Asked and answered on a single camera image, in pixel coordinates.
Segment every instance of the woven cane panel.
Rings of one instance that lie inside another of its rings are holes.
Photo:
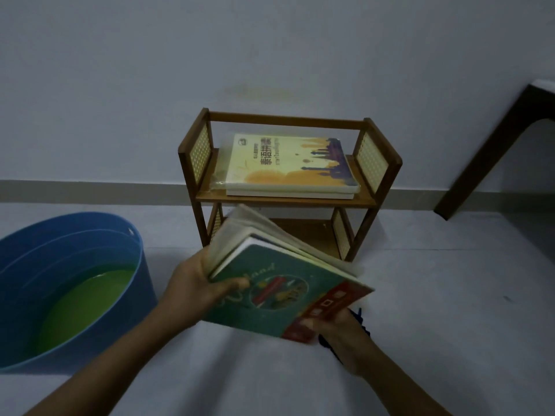
[[[349,244],[349,237],[347,236],[347,230],[343,224],[343,219],[341,219],[341,215],[339,213],[335,214],[332,224],[334,227],[335,239],[337,240],[339,255],[341,256],[341,259],[345,259],[351,245]]]
[[[216,232],[218,231],[220,226],[221,226],[221,215],[220,215],[220,209],[218,208],[218,210],[216,210],[216,217],[214,218],[214,226],[212,227],[212,235],[210,237],[211,242],[212,242],[212,239],[214,239],[214,235],[216,235]]]
[[[368,181],[372,190],[376,192],[384,178],[388,165],[368,133],[365,133],[362,137],[362,143],[360,144],[356,159],[362,169],[362,173],[366,177],[366,181]]]
[[[208,129],[204,126],[195,145],[191,149],[191,162],[196,183],[200,182],[200,177],[208,163],[208,159],[210,159],[210,141],[208,140]]]

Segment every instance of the forearm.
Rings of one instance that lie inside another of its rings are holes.
[[[155,309],[27,415],[108,415],[142,367],[171,337]]]
[[[391,416],[449,415],[375,343],[365,352],[361,375]]]

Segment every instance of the upper shelf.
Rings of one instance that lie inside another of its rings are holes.
[[[266,206],[292,206],[292,207],[350,207],[358,209],[371,209],[376,207],[368,187],[360,174],[358,165],[351,155],[346,155],[351,172],[360,184],[360,192],[352,200],[337,200],[334,198],[293,198],[293,197],[247,197],[228,196],[225,190],[210,190],[210,181],[218,160],[218,149],[212,150],[210,162],[197,192],[196,200],[209,203],[246,203]]]

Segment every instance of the circular illustration on book cover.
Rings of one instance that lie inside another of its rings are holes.
[[[258,309],[276,311],[300,301],[309,291],[303,279],[289,274],[268,277],[250,289],[250,301]]]

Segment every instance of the hand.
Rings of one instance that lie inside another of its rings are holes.
[[[160,324],[166,325],[172,335],[196,324],[226,295],[249,287],[249,280],[245,277],[209,283],[204,272],[207,255],[208,247],[205,247],[178,264],[153,311]]]
[[[302,324],[324,336],[347,371],[364,375],[368,356],[377,346],[347,308],[333,321],[303,320]]]

